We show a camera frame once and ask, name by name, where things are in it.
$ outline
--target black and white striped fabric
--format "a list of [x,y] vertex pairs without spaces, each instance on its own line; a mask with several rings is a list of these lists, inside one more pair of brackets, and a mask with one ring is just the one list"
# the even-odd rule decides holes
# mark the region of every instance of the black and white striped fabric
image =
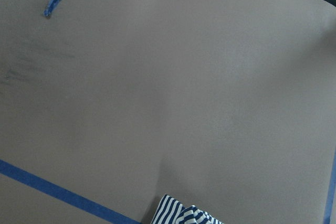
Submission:
[[185,208],[169,195],[163,196],[152,224],[223,224],[195,206]]

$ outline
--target striped shirt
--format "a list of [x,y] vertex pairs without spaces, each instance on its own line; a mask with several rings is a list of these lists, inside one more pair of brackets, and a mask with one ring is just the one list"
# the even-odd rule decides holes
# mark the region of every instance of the striped shirt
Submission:
[[223,224],[195,206],[185,208],[179,201],[163,196],[152,224]]

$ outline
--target floor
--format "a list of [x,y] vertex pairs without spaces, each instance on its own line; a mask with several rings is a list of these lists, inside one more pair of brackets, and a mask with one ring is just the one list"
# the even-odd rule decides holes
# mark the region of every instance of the floor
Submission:
[[[150,223],[322,223],[336,19],[321,0],[0,5],[0,159]],[[0,176],[0,223],[108,223]]]

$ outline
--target folded fabric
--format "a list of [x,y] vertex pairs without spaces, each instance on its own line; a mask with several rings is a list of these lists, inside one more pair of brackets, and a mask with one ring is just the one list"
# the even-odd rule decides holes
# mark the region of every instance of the folded fabric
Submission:
[[163,196],[152,220],[152,224],[223,224],[205,211],[192,205],[185,208],[169,195]]

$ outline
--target striped cloth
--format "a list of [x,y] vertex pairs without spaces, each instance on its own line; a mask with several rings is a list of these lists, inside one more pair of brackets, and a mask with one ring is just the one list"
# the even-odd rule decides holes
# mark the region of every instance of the striped cloth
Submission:
[[223,224],[195,206],[185,208],[179,201],[163,196],[152,224]]

